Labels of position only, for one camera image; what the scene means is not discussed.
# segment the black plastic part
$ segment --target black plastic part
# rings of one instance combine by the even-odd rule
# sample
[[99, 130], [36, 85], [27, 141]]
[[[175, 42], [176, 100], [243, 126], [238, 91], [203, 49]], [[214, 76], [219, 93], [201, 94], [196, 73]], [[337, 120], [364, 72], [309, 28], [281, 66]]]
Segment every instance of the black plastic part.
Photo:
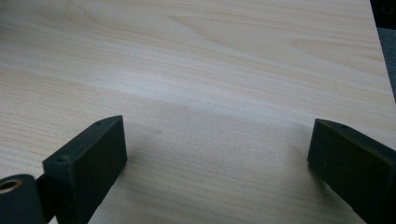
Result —
[[317, 119], [309, 167], [367, 223], [396, 223], [396, 152], [346, 125]]
[[0, 180], [0, 223], [43, 222], [35, 179], [31, 175], [13, 175]]
[[[126, 161], [122, 116], [95, 122], [44, 160], [40, 178], [46, 179], [43, 189], [56, 186], [58, 222], [88, 223]], [[43, 208], [52, 203], [43, 201]]]
[[396, 29], [396, 0], [370, 0], [377, 27]]
[[45, 222], [50, 222], [59, 212], [59, 201], [62, 193], [58, 190], [58, 185], [46, 175], [40, 176], [36, 181], [38, 195], [40, 196], [41, 207]]

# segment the screw hole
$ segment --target screw hole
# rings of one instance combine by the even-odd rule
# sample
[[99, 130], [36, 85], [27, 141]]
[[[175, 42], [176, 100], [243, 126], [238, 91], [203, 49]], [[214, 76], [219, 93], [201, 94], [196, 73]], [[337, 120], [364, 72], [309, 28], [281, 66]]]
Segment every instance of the screw hole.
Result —
[[11, 179], [0, 184], [0, 194], [10, 192], [22, 183], [21, 179]]
[[58, 158], [56, 158], [57, 162], [69, 162], [70, 158], [68, 156], [60, 156]]

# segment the wooden surface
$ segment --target wooden surface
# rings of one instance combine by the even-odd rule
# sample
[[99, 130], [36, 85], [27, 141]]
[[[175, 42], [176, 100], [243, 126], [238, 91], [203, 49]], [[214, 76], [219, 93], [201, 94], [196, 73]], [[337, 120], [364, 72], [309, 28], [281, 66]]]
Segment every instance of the wooden surface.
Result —
[[396, 148], [368, 0], [1, 1], [0, 176], [114, 115], [91, 223], [363, 223], [307, 168], [314, 119]]

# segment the wooden table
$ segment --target wooden table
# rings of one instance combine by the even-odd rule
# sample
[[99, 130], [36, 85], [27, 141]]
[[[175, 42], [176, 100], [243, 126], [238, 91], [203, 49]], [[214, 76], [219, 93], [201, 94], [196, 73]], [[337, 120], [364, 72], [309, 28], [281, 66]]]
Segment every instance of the wooden table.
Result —
[[1, 1], [0, 175], [114, 115], [91, 223], [363, 223], [307, 168], [314, 120], [396, 148], [368, 0]]

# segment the wood grain pattern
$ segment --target wood grain pattern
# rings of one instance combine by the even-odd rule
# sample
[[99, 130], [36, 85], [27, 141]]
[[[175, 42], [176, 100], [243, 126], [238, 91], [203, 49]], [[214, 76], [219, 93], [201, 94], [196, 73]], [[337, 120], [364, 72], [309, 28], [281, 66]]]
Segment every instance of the wood grain pattern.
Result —
[[91, 223], [363, 223], [307, 168], [314, 119], [396, 148], [369, 1], [0, 2], [1, 176], [118, 114]]

